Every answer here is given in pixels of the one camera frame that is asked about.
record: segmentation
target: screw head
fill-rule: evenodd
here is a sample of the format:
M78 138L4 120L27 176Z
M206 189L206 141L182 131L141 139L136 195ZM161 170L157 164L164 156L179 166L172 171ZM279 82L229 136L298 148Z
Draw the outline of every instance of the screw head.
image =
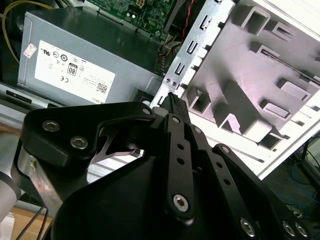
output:
M172 117L172 120L175 121L176 123L180 123L179 118L176 118L175 116Z
M150 112L148 109L146 109L146 108L142 108L142 111L143 111L145 114L148 114L148 115L151 114L151 112Z
M249 237L253 238L255 236L255 229L252 227L252 225L250 224L250 222L248 220L241 217L240 224L241 224L242 229L245 231L245 233Z
M222 151L224 151L226 154L229 153L229 149L226 148L225 146L222 146L221 149L222 149Z
M42 123L42 127L44 130L48 132L56 132L60 129L59 123L53 120L46 120Z
M186 212L189 208L187 199L180 194L173 196L173 204L180 212Z
M88 141L82 136L74 136L71 138L70 144L75 149L83 150L88 146Z
M198 134L201 134L202 131L200 128L198 128L197 126L194 127L194 130L198 133Z
M295 236L294 230L290 227L290 225L289 225L287 222L283 221L283 222L282 222L282 225L283 225L285 231L286 231L290 236L292 236L292 237Z
M299 223L296 222L295 227L296 229L298 229L299 233L301 233L302 236L308 237L306 230Z

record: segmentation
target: gray power supply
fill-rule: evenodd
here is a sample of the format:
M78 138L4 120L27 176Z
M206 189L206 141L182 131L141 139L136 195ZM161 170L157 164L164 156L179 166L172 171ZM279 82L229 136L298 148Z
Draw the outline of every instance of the gray power supply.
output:
M62 105L155 95L159 43L86 7L27 12L18 87Z

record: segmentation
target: rectangular hole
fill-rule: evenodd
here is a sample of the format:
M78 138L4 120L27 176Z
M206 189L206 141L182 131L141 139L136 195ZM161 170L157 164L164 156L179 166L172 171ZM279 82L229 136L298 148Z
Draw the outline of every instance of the rectangular hole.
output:
M286 31L285 29L283 29L283 28L280 27L280 26L277 28L277 31L278 31L279 33L285 35L285 36L288 37L288 38L290 38L290 37L293 36L290 32Z
M281 141L280 138L267 134L259 144L271 150L279 141Z
M164 96L161 96L161 97L160 97L160 99L159 99L159 101L158 101L158 103L157 103L159 106L162 104L162 99L163 99L163 98L164 98Z
M192 40L192 41L190 42L189 47L188 47L188 49L186 50L186 52L187 52L188 54L192 54L192 53L195 51L197 45L198 45L198 43L197 43L197 42L194 43L194 41Z
M254 11L246 23L244 29L246 29L249 33L257 34L261 27L265 24L266 17L262 16L258 12Z
M5 91L5 94L8 95L8 96L10 96L10 97L13 97L13 98L15 98L15 99L18 99L18 100L20 100L20 101L23 101L23 102L25 102L25 103L28 103L28 104L31 104L31 103L32 103L31 99L26 98L26 97L24 97L24 96L21 96L21 95L19 95L19 94L16 94L16 93L14 93L14 92L12 92L12 91L6 90L6 91Z
M311 108L312 108L313 110L315 110L316 112L319 112L319 110L320 110L320 108L317 107L317 106L312 106Z
M302 127L303 125L305 125L305 123L302 122L302 121L296 121L295 123L298 124L298 125L301 126L301 127Z
M208 15L205 15L199 28L203 31L207 30L211 20L212 20L211 18L208 18Z
M179 62L178 66L176 67L174 73L177 75L180 75L182 71L184 70L185 65L182 65L181 62Z
M200 93L199 98L193 105L192 109L200 113L203 113L204 110L207 108L209 102L210 102L210 99L208 98L208 95Z
M289 139L290 139L290 137L289 137L288 135L285 135L285 134L284 134L282 137L283 137L284 139L286 139L286 140L289 140Z
M48 103L48 109L50 109L50 108L57 108L58 106L56 106L56 105L54 105L54 104L52 104L52 103Z

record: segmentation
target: motherboard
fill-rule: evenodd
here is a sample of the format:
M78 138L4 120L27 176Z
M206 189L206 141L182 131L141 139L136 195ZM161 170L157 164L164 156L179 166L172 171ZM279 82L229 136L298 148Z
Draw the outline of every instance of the motherboard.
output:
M165 39L163 29L175 0L87 0L139 29Z

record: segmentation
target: slot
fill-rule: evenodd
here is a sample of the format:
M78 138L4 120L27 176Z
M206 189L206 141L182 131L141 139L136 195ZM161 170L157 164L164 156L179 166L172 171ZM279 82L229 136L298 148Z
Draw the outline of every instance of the slot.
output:
M276 136L275 134L267 134L259 143L259 145L262 145L263 147L267 149L273 149L275 145L277 145L282 140L281 137Z
M178 66L176 67L174 73L177 74L178 76L182 73L184 70L185 65L182 65L181 62L179 62Z
M282 137L284 138L284 139L286 139L286 140L289 140L290 139L290 137L288 136L288 135L282 135Z
M290 37L292 36L292 34L291 34L290 32L286 31L285 29L283 29L283 28L280 27L280 26L279 26L276 30L277 30L279 33L285 35L285 36L288 37L288 38L290 38Z
M290 42L292 38L295 36L295 33L292 29L284 25L279 21L270 20L268 24L265 26L265 29L270 31L273 35L280 38L281 40Z
M58 106L56 106L56 105L54 105L54 104L52 104L52 103L48 103L48 109L50 109L50 108L57 108Z
M205 15L204 18L203 18L203 20L202 20L202 22L201 22L201 24L200 24L200 27L199 27L199 28L200 28L202 31L207 30L207 28L208 28L211 20L212 20L211 17L208 18L208 15Z
M197 42L194 42L194 41L192 40L192 41L190 42L189 47L188 47L188 49L186 50L186 52L187 52L188 54L192 54L192 53L195 51L197 45L198 45L198 43L197 43Z
M8 96L10 96L10 97L13 97L13 98L15 98L15 99L18 99L18 100L20 100L20 101L23 101L23 102L25 102L25 103L27 103L27 104L31 104L31 103L32 103L31 99L26 98L26 97L24 97L24 96L21 96L21 95L19 95L19 94L16 94L16 93L14 93L14 92L12 92L12 91L5 90L5 94L8 95Z
M319 112L319 110L320 110L320 108L317 107L317 106L312 106L311 108L312 108L314 111L316 111L316 112Z
M157 103L159 106L162 104L163 98L164 98L164 96L161 96L161 97L160 97L160 99L159 99L159 101L158 101L158 103Z
M196 88L191 87L187 90L187 99L189 109L200 114L203 114L211 106L208 93L199 91Z
M295 121L295 123L298 124L298 125L301 126L301 127L302 127L303 125L305 125L305 123L302 122L302 121Z

